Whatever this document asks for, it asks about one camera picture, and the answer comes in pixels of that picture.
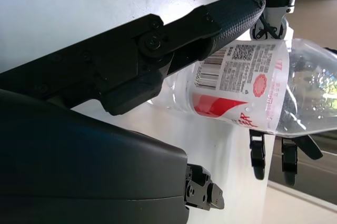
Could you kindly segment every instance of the clear plastic bottle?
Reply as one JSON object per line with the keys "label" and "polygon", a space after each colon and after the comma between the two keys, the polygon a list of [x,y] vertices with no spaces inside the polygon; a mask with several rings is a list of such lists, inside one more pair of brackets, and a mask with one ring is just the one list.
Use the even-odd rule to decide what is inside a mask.
{"label": "clear plastic bottle", "polygon": [[337,129],[337,55],[303,39],[235,41],[168,77],[154,105],[284,137]]}

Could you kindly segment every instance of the white label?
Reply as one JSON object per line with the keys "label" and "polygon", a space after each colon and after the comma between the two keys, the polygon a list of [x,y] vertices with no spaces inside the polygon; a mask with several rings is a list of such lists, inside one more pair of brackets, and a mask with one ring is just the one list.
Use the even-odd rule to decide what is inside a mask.
{"label": "white label", "polygon": [[275,132],[289,73],[284,41],[235,41],[194,68],[190,104],[202,116]]}

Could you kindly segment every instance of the black clamp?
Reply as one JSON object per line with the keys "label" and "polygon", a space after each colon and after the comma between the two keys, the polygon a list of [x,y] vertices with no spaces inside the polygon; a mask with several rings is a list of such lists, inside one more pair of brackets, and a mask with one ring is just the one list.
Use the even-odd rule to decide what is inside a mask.
{"label": "black clamp", "polygon": [[297,174],[298,148],[290,139],[282,138],[282,171],[285,183],[294,186]]}
{"label": "black clamp", "polygon": [[263,180],[265,174],[264,133],[250,129],[249,134],[249,147],[251,149],[251,162],[254,168],[254,174],[258,180]]}
{"label": "black clamp", "polygon": [[187,165],[185,204],[203,210],[224,209],[222,190],[211,181],[211,174],[199,165]]}

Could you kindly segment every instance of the qr code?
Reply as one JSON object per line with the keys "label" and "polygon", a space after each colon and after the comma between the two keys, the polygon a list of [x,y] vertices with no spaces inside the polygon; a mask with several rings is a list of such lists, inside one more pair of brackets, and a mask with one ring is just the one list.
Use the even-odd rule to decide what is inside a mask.
{"label": "qr code", "polygon": [[252,60],[254,49],[256,45],[237,45],[233,53],[233,60]]}

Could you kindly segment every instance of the screw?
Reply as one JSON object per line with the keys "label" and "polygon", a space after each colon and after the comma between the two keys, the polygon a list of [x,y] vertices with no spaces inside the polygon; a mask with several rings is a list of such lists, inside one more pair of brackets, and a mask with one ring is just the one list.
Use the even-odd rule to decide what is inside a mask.
{"label": "screw", "polygon": [[187,196],[188,197],[191,197],[193,195],[193,187],[192,186],[189,186],[188,189],[187,189]]}
{"label": "screw", "polygon": [[83,60],[86,61],[86,62],[91,60],[91,55],[90,55],[89,52],[83,52],[82,57],[83,57]]}
{"label": "screw", "polygon": [[62,59],[62,56],[60,54],[53,54],[52,55],[52,61],[53,62],[60,62]]}
{"label": "screw", "polygon": [[159,22],[158,21],[152,21],[151,23],[150,23],[150,27],[151,28],[159,28]]}
{"label": "screw", "polygon": [[152,36],[145,42],[145,44],[150,50],[156,50],[161,45],[159,38],[156,36]]}
{"label": "screw", "polygon": [[37,90],[40,92],[40,93],[45,93],[48,91],[48,86],[46,84],[41,84],[38,86]]}
{"label": "screw", "polygon": [[206,21],[212,23],[213,19],[209,15],[206,15]]}

